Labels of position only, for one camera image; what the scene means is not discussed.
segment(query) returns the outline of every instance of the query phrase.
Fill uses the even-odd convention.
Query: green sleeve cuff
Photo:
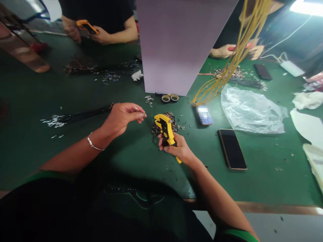
[[[75,177],[68,175],[66,173],[63,173],[63,172],[58,172],[58,171],[40,171],[40,172],[32,175],[31,177],[29,177],[24,182],[24,184],[31,182],[33,180],[41,179],[41,178],[57,178],[57,179],[61,179],[61,180],[66,180],[68,182],[73,182]]]
[[[225,230],[223,233],[237,236],[247,242],[258,242],[258,240],[251,233],[247,231],[229,229],[229,230]]]

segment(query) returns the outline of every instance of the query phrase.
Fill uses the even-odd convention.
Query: bundle of yellow wires
[[[252,35],[257,31],[254,41],[258,38],[260,31],[262,30],[269,9],[271,6],[271,0],[251,0],[254,2],[254,8],[251,14],[251,18],[242,34],[244,28],[244,23],[246,20],[246,11],[248,6],[248,0],[245,0],[243,10],[242,10],[242,21],[238,37],[238,43],[236,46],[236,54],[231,56],[229,61],[224,67],[224,72],[220,77],[215,77],[210,81],[204,83],[204,85],[199,89],[197,94],[194,97],[192,103],[194,105],[200,105],[203,103],[210,102],[213,100],[219,93],[221,93],[225,84],[229,81],[230,77],[234,73],[235,69],[239,63],[247,56],[249,49],[254,43],[245,50],[245,47],[249,43]]]

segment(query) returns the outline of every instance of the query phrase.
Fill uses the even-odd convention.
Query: green table surface
[[[9,110],[0,120],[0,189],[14,189],[48,159],[87,136],[104,121],[53,128],[41,123],[41,119],[50,118],[53,114],[95,109],[112,102],[134,102],[144,108],[148,118],[141,125],[136,122],[129,124],[125,134],[92,162],[91,166],[98,174],[104,176],[113,171],[152,184],[161,182],[182,198],[196,198],[187,167],[178,164],[172,155],[159,151],[158,144],[152,139],[153,116],[171,111],[181,120],[179,124],[186,122],[186,129],[178,133],[185,137],[191,150],[234,200],[323,206],[322,194],[302,149],[302,144],[308,141],[298,134],[290,117],[284,119],[286,132],[283,134],[236,131],[248,170],[230,170],[216,136],[218,129],[231,128],[221,108],[220,96],[208,104],[214,123],[206,127],[198,123],[195,111],[188,103],[212,76],[198,75],[188,95],[180,97],[177,103],[165,105],[156,98],[150,107],[146,103],[143,80],[134,82],[130,76],[122,76],[119,82],[110,81],[107,82],[109,85],[104,85],[102,75],[67,77],[63,72],[75,54],[93,56],[107,63],[121,63],[133,60],[140,53],[139,45],[102,47],[84,40],[78,46],[64,36],[39,34],[38,37],[50,46],[43,54],[51,65],[46,73],[33,72],[1,52],[0,97],[9,101]],[[246,59],[241,67],[253,70],[254,63],[262,62]],[[224,65],[224,60],[207,58],[200,72],[209,73],[210,69]],[[268,91],[251,90],[263,93],[288,111],[292,110],[293,93],[302,91],[303,80],[290,74],[283,76],[285,71],[277,63],[266,62],[266,66],[273,77],[267,82]],[[301,112],[323,118],[323,106]],[[62,138],[51,138],[62,134]]]

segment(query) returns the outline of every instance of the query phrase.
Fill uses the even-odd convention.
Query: bangle
[[[88,142],[90,143],[90,146],[91,146],[91,147],[93,147],[93,148],[94,148],[94,149],[96,149],[96,150],[104,151],[105,149],[97,148],[97,147],[95,147],[95,146],[92,144],[92,141],[90,140],[90,135],[91,135],[92,133],[93,133],[93,132],[91,132],[91,133],[88,135],[88,138],[87,138]]]

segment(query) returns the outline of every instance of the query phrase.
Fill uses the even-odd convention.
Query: clear plastic bag
[[[285,133],[283,119],[288,117],[287,108],[276,105],[262,94],[226,84],[221,93],[221,106],[235,130]]]

